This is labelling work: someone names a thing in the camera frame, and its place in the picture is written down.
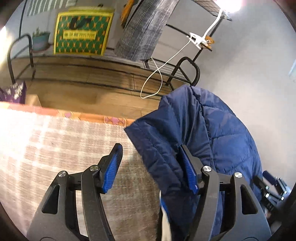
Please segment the plaid pink bed blanket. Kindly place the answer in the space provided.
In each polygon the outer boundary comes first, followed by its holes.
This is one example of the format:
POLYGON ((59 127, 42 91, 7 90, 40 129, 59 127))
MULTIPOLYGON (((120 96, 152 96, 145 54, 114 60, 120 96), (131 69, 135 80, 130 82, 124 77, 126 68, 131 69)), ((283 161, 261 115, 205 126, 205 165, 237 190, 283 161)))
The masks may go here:
POLYGON ((1 203, 27 233, 60 171, 79 173, 123 146, 114 184, 102 196, 116 240, 155 240, 159 190, 122 126, 1 109, 1 203))

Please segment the grey plaid hanging cloth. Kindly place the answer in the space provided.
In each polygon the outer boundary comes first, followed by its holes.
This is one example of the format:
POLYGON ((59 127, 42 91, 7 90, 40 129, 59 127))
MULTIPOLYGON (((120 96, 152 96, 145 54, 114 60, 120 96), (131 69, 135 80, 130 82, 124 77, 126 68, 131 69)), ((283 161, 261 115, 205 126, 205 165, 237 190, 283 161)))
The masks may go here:
POLYGON ((114 53, 130 61, 149 59, 178 1, 140 1, 115 46, 114 53))

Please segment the purple floral bag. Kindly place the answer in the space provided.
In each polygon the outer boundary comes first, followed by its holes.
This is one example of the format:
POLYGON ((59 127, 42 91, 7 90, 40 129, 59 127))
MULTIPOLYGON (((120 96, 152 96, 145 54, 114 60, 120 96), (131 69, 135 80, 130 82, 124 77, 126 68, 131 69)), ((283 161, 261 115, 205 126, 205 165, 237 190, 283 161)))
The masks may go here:
POLYGON ((24 81, 1 88, 0 101, 25 104, 27 86, 24 81))

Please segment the orange bed sheet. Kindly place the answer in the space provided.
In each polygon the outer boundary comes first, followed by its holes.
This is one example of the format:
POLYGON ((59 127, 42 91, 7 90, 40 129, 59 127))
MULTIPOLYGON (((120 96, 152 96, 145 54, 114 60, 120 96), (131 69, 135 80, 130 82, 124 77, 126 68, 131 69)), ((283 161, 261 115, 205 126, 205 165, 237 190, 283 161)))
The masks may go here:
POLYGON ((54 108, 44 108, 41 106, 25 105, 11 102, 1 102, 1 108, 24 111, 28 113, 35 113, 39 115, 49 115, 60 118, 69 118, 72 120, 88 121, 91 123, 103 123, 116 126, 127 127, 131 125, 134 120, 130 118, 117 118, 108 115, 80 113, 69 110, 61 110, 54 108))

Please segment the grey white folded garment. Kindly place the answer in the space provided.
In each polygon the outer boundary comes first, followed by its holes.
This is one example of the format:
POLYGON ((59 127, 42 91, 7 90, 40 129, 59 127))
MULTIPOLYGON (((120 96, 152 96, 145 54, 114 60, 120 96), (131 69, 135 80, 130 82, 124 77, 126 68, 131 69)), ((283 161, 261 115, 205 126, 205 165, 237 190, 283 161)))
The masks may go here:
POLYGON ((172 241, 171 239, 171 227, 168 219, 168 215, 163 207, 161 207, 162 210, 162 231, 161 231, 161 241, 172 241))

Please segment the bright round lamp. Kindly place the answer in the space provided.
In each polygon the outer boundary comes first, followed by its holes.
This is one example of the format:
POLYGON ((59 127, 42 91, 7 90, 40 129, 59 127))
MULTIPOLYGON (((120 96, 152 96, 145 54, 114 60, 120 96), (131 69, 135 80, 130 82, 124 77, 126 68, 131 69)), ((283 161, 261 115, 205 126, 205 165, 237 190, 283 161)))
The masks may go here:
POLYGON ((6 29, 6 26, 3 26, 3 28, 0 31, 0 65, 1 66, 6 61, 6 56, 11 43, 12 43, 12 37, 8 32, 8 30, 6 29))

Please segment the bright blue jacket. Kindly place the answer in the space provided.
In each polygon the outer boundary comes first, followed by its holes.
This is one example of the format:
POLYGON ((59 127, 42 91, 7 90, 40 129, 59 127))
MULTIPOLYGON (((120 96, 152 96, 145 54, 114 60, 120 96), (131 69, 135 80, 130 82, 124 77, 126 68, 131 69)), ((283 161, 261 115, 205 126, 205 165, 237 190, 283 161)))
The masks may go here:
POLYGON ((161 206, 161 209, 162 209, 162 213, 166 215, 166 217, 169 217, 169 213, 168 213, 168 209, 167 209, 167 206, 163 200, 163 198, 160 196, 159 198, 159 202, 160 202, 160 206, 161 206))

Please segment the white clip-on lamp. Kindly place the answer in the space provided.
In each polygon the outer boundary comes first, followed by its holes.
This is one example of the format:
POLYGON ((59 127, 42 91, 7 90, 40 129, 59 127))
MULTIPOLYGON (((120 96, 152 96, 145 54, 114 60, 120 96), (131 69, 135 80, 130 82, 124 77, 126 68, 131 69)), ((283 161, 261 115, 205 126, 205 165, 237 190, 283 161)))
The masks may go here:
POLYGON ((204 10, 206 10, 211 15, 215 16, 214 22, 208 27, 203 35, 197 35, 196 33, 189 33, 188 39, 193 43, 198 49, 201 50, 201 45, 208 44, 206 37, 209 36, 208 33, 218 24, 219 20, 228 18, 229 14, 238 12, 243 5, 243 1, 239 0, 217 0, 217 1, 194 1, 204 10))

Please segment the potted plant teal pot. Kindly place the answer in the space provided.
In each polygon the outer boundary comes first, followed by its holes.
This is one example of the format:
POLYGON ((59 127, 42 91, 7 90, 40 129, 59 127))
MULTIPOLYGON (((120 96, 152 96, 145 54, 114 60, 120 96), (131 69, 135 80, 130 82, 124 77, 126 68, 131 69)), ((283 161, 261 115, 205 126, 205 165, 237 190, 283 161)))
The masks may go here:
POLYGON ((49 46, 50 32, 41 31, 39 27, 32 34, 32 48, 34 51, 44 51, 49 46))

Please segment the navy blue puffer jacket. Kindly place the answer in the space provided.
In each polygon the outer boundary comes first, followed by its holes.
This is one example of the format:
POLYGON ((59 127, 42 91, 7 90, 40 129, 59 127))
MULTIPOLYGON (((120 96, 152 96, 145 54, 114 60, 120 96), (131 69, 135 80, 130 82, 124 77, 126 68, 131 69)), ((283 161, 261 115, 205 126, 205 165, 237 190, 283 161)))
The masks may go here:
POLYGON ((262 175, 259 153, 246 126, 218 96, 196 86, 183 85, 163 96, 157 110, 125 132, 158 185, 172 240, 185 239, 199 202, 188 186, 181 145, 218 173, 240 172, 248 184, 262 175))

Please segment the yellow green storage box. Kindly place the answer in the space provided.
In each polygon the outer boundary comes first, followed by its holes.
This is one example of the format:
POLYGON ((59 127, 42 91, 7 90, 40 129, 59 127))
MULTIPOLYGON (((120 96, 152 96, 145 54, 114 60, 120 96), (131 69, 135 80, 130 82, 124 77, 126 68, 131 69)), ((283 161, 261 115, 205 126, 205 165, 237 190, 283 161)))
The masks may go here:
POLYGON ((58 13, 53 53, 103 56, 114 11, 103 6, 80 6, 58 13))

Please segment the green striped hanging cloth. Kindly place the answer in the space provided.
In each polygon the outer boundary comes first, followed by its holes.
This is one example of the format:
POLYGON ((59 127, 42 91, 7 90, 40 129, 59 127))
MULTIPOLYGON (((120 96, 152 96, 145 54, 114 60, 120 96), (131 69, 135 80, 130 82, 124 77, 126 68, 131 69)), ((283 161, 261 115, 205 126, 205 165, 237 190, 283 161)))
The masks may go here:
POLYGON ((34 16, 45 11, 75 6, 77 0, 35 0, 29 3, 27 16, 34 16))

